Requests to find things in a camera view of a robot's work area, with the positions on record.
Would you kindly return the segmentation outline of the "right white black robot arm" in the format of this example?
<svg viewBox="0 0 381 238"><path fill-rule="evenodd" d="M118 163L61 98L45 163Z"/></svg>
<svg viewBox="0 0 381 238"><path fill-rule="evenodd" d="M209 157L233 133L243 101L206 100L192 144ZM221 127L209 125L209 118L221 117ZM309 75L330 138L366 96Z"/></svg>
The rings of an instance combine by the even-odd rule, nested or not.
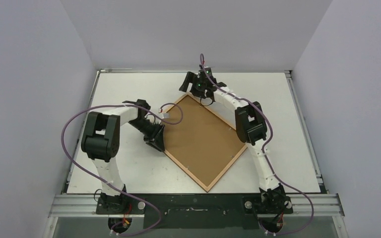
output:
<svg viewBox="0 0 381 238"><path fill-rule="evenodd" d="M237 136L247 146L259 176L262 209L272 214L290 211L290 198L267 157L265 144L270 123L265 119L260 103L235 95L225 83L216 81L211 68L203 66L198 73L187 72L179 90L199 99L210 98L234 113Z"/></svg>

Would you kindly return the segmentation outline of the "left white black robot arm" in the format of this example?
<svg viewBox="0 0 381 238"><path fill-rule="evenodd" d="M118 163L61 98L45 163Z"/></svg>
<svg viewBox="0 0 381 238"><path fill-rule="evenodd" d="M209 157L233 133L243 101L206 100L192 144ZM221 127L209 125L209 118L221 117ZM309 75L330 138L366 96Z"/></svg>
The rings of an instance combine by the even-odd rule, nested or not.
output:
<svg viewBox="0 0 381 238"><path fill-rule="evenodd" d="M130 124L143 134L147 145L160 152L165 150L164 125L146 118L150 105L142 99L125 101L125 104L127 107L111 110L108 114L90 112L81 141L81 150L96 166L98 176L104 179L101 192L103 206L118 214L128 207L128 199L124 195L126 185L120 178L116 162L121 126Z"/></svg>

